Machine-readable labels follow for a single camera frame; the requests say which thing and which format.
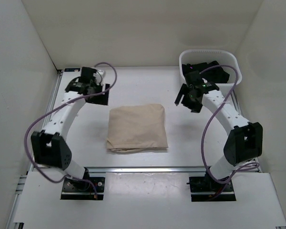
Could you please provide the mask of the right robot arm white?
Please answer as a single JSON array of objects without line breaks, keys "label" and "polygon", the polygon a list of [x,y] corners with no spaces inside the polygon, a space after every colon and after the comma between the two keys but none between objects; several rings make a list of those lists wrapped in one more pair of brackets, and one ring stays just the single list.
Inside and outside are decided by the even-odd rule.
[{"label": "right robot arm white", "polygon": [[206,166],[204,184],[211,191],[227,183],[237,169],[247,170],[247,162],[262,154],[263,128],[259,122],[252,123],[227,103],[219,87],[213,82],[204,82],[198,71],[185,75],[175,104],[182,104],[192,113],[206,107],[212,112],[227,133],[224,155],[212,166]]}]

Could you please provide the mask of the white plastic basket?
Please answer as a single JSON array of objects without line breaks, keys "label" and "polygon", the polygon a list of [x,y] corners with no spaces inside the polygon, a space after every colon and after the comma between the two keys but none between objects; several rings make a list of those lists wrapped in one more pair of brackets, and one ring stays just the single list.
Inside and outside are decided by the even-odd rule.
[{"label": "white plastic basket", "polygon": [[[239,65],[236,57],[224,50],[214,50],[214,49],[190,49],[183,51],[179,56],[179,85],[186,83],[182,71],[182,64],[199,64],[202,62],[210,63],[212,61],[217,61],[220,65],[229,65],[234,67],[238,72],[237,85],[242,81],[242,74],[239,69]],[[231,90],[235,83],[235,72],[233,69],[228,67],[223,67],[223,70],[230,74],[228,83],[217,83],[220,91],[224,96],[227,96],[228,92]]]}]

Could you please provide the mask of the black trousers in basket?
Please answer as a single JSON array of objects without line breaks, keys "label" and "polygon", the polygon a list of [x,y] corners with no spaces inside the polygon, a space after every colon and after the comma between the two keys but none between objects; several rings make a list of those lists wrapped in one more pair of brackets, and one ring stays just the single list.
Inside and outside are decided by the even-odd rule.
[{"label": "black trousers in basket", "polygon": [[[198,71],[202,72],[203,70],[212,67],[217,66],[219,63],[217,61],[212,62],[202,62],[198,64],[182,64],[182,72],[183,75],[186,75],[187,73]],[[202,74],[200,74],[201,78],[204,80],[207,80],[208,82],[213,83],[228,83],[230,74],[225,72],[222,67],[216,67],[213,69],[210,69]]]}]

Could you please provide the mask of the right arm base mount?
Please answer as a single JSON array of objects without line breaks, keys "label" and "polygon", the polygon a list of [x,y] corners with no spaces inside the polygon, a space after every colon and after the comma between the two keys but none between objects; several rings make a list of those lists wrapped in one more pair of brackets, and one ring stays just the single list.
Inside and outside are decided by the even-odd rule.
[{"label": "right arm base mount", "polygon": [[233,183],[219,184],[206,177],[189,177],[192,202],[233,202],[236,201]]}]

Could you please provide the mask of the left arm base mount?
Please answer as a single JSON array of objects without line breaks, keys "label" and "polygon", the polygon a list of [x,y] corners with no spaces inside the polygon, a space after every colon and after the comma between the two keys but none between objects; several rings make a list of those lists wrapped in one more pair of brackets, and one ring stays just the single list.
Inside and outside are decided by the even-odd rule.
[{"label": "left arm base mount", "polygon": [[93,187],[87,182],[81,182],[65,178],[62,190],[62,200],[103,200],[105,177],[90,177],[89,180],[94,184],[97,195]]}]

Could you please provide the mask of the beige trousers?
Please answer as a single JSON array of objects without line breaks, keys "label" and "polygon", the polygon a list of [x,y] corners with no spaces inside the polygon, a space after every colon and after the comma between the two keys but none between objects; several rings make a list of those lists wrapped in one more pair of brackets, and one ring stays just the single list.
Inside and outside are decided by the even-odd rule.
[{"label": "beige trousers", "polygon": [[117,153],[167,149],[164,107],[146,104],[111,109],[106,147]]}]

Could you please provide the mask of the aluminium front rail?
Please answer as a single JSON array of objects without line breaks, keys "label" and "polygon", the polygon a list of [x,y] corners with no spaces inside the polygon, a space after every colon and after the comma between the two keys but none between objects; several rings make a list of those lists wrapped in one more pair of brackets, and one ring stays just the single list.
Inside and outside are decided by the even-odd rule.
[{"label": "aluminium front rail", "polygon": [[[90,168],[90,177],[105,177],[104,197],[110,190],[127,195],[136,193],[141,197],[151,194],[163,197],[165,190],[172,194],[173,190],[181,186],[190,191],[186,184],[189,177],[206,177],[206,172],[201,167]],[[63,182],[55,187],[61,187],[62,190]]]}]

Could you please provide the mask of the dark corner sticker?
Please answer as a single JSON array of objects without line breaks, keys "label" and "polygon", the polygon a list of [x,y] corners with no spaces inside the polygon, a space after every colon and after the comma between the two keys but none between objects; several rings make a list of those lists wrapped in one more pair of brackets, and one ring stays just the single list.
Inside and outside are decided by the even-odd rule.
[{"label": "dark corner sticker", "polygon": [[80,68],[65,68],[64,72],[80,72]]}]

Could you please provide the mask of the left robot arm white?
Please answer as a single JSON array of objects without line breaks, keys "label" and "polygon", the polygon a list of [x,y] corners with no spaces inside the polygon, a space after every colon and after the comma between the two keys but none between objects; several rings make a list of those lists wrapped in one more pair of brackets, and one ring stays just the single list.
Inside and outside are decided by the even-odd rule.
[{"label": "left robot arm white", "polygon": [[59,182],[73,179],[75,187],[85,191],[91,184],[89,172],[73,160],[66,143],[67,134],[85,104],[108,105],[112,85],[104,82],[106,72],[96,67],[81,67],[79,73],[66,85],[61,104],[46,114],[50,120],[44,128],[33,133],[26,131],[24,145],[27,150],[31,141],[33,153],[27,156],[35,167],[58,169],[64,174]]}]

